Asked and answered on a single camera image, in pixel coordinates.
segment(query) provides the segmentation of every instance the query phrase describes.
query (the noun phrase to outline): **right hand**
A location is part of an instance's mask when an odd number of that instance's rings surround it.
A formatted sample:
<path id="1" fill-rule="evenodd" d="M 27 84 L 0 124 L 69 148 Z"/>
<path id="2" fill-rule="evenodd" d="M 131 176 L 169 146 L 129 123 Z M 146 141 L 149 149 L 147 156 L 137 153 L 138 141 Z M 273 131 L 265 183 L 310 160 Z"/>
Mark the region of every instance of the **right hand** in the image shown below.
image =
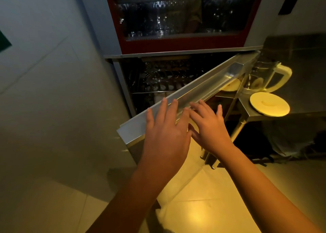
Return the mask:
<path id="1" fill-rule="evenodd" d="M 222 105 L 218 106 L 215 115 L 214 111 L 203 101 L 190 103 L 195 111 L 190 111 L 190 118 L 197 124 L 199 132 L 189 124 L 192 138 L 205 150 L 214 154 L 217 158 L 225 151 L 234 148 L 228 131 L 226 130 L 222 116 Z"/>

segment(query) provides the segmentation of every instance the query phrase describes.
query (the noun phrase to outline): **white wall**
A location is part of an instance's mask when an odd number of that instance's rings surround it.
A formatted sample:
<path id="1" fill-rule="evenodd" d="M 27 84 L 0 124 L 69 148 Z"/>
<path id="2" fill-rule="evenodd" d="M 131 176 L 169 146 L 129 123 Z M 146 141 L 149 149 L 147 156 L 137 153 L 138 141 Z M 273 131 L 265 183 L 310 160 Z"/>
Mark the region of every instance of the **white wall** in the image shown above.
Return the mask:
<path id="1" fill-rule="evenodd" d="M 0 0 L 12 43 L 0 53 L 2 232 L 33 179 L 108 201 L 108 169 L 135 165 L 116 133 L 128 112 L 87 21 L 81 0 Z"/>
<path id="2" fill-rule="evenodd" d="M 326 32 L 326 0 L 298 0 L 292 13 L 279 16 L 274 35 Z"/>

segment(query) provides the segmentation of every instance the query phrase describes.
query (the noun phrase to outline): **beige floor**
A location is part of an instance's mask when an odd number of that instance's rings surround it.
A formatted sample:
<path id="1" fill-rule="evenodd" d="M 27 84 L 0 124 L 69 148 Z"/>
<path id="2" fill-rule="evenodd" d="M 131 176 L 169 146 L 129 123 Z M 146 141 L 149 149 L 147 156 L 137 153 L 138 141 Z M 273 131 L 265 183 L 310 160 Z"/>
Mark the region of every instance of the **beige floor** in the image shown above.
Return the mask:
<path id="1" fill-rule="evenodd" d="M 202 166 L 200 147 L 191 142 L 180 172 L 160 194 L 160 222 L 176 233 L 259 232 L 225 169 Z M 301 161 L 257 166 L 313 222 L 326 231 L 326 162 Z M 108 204 L 49 178 L 13 183 L 2 194 L 1 232 L 83 233 Z M 143 224 L 142 233 L 148 232 Z"/>

